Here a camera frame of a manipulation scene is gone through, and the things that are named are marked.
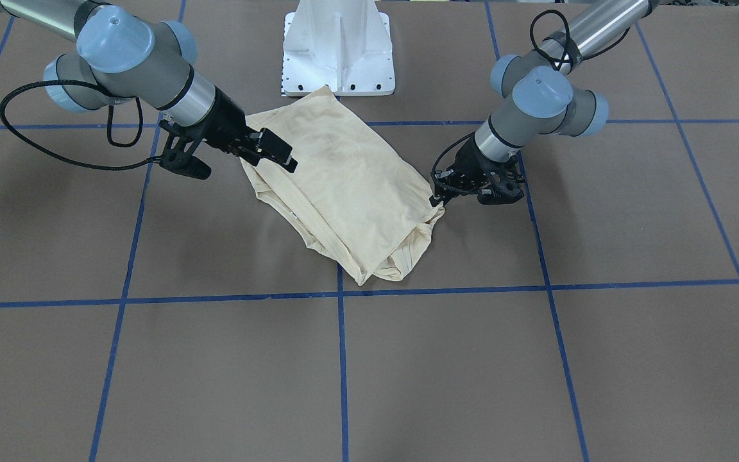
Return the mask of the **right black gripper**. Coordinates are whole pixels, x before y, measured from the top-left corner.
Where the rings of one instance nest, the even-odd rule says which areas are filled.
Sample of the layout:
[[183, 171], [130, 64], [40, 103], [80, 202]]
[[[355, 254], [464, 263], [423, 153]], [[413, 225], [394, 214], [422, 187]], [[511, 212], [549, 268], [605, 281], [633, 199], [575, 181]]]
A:
[[158, 166], [176, 175], [199, 180], [208, 179], [212, 169], [196, 157], [200, 144], [232, 154], [257, 166], [260, 160], [270, 160], [288, 173], [295, 173], [298, 162], [293, 147], [269, 128], [259, 132], [246, 125], [244, 112], [222, 90], [215, 91], [215, 100], [208, 114], [193, 126], [161, 122], [167, 132]]

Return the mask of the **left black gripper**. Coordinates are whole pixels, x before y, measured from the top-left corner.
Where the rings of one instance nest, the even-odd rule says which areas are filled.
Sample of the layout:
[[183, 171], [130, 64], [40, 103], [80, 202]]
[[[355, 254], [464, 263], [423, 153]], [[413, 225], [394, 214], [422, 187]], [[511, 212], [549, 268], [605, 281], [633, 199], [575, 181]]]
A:
[[[454, 163], [440, 170], [443, 157], [460, 144], [455, 151]], [[507, 205], [525, 197], [522, 185], [525, 176], [519, 172], [517, 155], [507, 154], [504, 162], [493, 161], [481, 154], [473, 135], [464, 135], [444, 149], [430, 170], [434, 192], [429, 197], [431, 207], [444, 207], [458, 196], [476, 196], [481, 205]]]

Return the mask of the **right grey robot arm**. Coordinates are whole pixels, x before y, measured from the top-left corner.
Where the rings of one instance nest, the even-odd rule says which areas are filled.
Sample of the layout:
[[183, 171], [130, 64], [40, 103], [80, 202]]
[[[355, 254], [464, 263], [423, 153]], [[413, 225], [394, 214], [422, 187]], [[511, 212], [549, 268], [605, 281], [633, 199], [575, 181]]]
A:
[[134, 100], [162, 114], [166, 146], [147, 158], [177, 175], [205, 180], [210, 167], [194, 153], [202, 144], [252, 166], [270, 160], [287, 172], [297, 161], [291, 146], [267, 128], [247, 126], [244, 112], [194, 68], [196, 39], [179, 21], [151, 23], [125, 8], [99, 1], [0, 1], [0, 12], [27, 20], [76, 45], [45, 68], [42, 81], [11, 91], [0, 103], [0, 120], [12, 123], [6, 106], [29, 89], [44, 87], [56, 105], [86, 113]]

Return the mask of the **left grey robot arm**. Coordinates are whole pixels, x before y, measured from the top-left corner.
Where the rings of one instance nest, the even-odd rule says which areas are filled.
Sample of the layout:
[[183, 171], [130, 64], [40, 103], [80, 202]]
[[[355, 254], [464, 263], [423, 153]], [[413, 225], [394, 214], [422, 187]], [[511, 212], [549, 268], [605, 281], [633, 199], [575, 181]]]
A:
[[608, 102], [591, 90], [573, 87], [567, 76], [583, 62], [625, 38], [634, 23], [654, 11], [656, 1], [598, 1], [572, 20], [558, 10], [562, 29], [541, 41], [531, 36], [526, 55], [498, 59], [490, 74], [502, 104], [475, 132], [451, 145], [454, 163], [434, 166], [429, 201], [434, 207], [458, 196], [476, 196], [482, 205], [513, 204], [524, 197], [519, 170], [522, 148], [537, 135], [580, 137], [600, 131]]

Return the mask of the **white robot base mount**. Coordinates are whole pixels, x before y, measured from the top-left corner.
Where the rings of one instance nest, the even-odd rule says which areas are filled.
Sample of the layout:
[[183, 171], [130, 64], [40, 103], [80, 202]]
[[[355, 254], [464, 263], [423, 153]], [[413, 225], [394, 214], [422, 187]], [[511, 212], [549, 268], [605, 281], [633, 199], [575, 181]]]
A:
[[282, 94], [321, 87], [357, 97], [396, 90], [390, 18], [375, 1], [300, 1], [285, 15]]

